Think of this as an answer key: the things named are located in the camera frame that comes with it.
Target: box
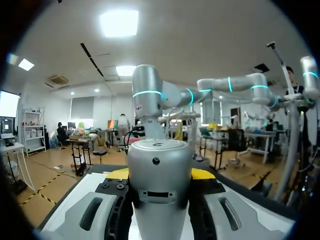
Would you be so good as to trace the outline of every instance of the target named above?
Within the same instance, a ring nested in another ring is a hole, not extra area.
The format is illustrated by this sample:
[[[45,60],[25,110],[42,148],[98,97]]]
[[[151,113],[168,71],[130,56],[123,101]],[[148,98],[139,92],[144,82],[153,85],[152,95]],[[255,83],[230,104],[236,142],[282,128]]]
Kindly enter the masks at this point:
[[[70,140],[78,140],[78,139],[84,139],[84,136],[78,136],[78,135],[70,135],[69,139]]]

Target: storage box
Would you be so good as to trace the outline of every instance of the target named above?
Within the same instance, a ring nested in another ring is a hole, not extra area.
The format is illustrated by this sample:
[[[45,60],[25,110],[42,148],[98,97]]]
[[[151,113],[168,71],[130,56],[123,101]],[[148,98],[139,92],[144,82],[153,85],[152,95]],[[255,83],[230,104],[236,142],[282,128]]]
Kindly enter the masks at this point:
[[[70,135],[69,139],[70,140],[78,140],[78,139],[84,139],[84,136],[78,136],[78,135]]]
[[[42,137],[42,130],[37,130],[36,131],[36,136],[37,137]]]
[[[35,138],[37,136],[37,131],[36,130],[32,130],[31,131],[31,138]]]

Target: stool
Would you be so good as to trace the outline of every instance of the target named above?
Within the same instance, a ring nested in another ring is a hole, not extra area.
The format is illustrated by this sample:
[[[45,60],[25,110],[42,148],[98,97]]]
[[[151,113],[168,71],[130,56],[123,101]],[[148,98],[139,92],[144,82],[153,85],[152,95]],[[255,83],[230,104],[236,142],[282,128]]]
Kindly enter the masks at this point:
[[[100,156],[100,164],[102,164],[102,156],[106,155],[107,151],[106,150],[97,150],[97,151],[93,151],[93,155],[97,155]]]

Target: white cable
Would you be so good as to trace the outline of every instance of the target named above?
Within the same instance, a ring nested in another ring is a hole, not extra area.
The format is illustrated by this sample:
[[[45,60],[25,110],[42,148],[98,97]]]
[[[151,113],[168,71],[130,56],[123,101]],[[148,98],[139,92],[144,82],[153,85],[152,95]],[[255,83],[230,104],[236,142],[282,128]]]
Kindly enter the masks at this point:
[[[307,167],[305,167],[304,169],[302,169],[302,170],[297,170],[297,172],[303,173],[305,170],[307,170],[307,169],[314,163],[314,160],[316,159],[317,153],[318,153],[318,148],[316,149],[315,154],[314,154],[314,157],[313,157],[312,160],[310,161],[309,165],[308,165]]]

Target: person sitting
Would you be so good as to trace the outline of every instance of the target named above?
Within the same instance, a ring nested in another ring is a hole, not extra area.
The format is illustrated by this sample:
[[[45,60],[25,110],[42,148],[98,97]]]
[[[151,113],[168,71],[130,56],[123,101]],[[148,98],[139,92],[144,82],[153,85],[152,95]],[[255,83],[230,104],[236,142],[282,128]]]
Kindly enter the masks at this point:
[[[57,128],[57,133],[58,133],[58,136],[59,136],[59,141],[61,142],[61,143],[63,143],[63,142],[65,142],[69,137],[67,136],[67,133],[66,133],[66,130],[64,130],[63,128],[62,128],[62,123],[61,122],[59,122],[58,123],[58,128]]]

